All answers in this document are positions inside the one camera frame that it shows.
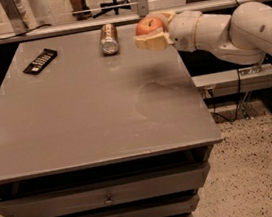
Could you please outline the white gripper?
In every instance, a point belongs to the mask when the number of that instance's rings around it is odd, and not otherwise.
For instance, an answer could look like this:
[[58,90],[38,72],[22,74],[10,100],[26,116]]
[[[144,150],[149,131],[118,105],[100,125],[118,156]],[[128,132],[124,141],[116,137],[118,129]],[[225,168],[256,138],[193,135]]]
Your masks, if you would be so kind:
[[170,35],[167,32],[138,35],[134,38],[136,47],[143,50],[161,51],[174,45],[178,51],[195,52],[196,25],[202,15],[202,12],[188,10],[178,15],[170,11],[151,12],[147,17],[160,19],[163,30],[168,30]]

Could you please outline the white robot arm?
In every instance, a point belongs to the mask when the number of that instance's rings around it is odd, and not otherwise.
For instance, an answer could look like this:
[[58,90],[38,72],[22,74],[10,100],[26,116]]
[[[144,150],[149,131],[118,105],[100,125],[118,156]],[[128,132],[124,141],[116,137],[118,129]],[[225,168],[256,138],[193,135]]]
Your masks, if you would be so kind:
[[136,25],[134,40],[143,50],[202,50],[225,62],[255,65],[265,55],[272,56],[272,7],[251,1],[230,15],[151,13]]

